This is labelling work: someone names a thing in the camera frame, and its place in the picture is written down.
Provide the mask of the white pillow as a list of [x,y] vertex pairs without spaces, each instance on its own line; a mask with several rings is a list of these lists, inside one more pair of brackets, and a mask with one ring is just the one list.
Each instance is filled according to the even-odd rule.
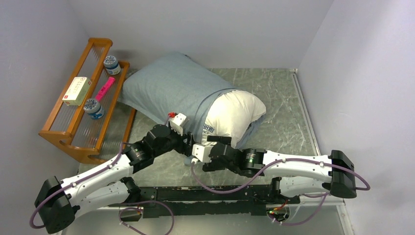
[[236,90],[222,94],[207,113],[200,143],[214,145],[208,136],[231,137],[231,146],[240,149],[258,129],[266,112],[265,104],[250,92]]

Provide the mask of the blue grey pillow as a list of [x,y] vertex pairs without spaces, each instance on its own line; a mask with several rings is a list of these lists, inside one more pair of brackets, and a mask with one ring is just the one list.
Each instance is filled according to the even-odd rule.
[[132,74],[123,84],[118,100],[162,124],[171,112],[182,113],[184,126],[198,144],[213,102],[231,91],[246,91],[217,74],[174,52]]

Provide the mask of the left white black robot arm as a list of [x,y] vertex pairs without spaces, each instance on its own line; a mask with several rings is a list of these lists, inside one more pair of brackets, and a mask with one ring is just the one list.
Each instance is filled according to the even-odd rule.
[[48,234],[63,230],[80,214],[81,200],[91,193],[132,176],[172,150],[189,156],[194,143],[191,132],[180,134],[171,126],[157,124],[142,140],[121,143],[115,157],[82,174],[64,180],[55,176],[46,179],[36,197],[30,227],[45,228]]

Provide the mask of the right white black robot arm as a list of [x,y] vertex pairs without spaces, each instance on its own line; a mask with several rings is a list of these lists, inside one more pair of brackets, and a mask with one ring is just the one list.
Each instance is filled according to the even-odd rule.
[[195,144],[192,154],[204,164],[205,172],[227,169],[252,179],[272,177],[269,197],[275,203],[319,192],[346,199],[357,196],[354,164],[341,150],[320,156],[287,155],[258,148],[239,150],[226,137],[224,143]]

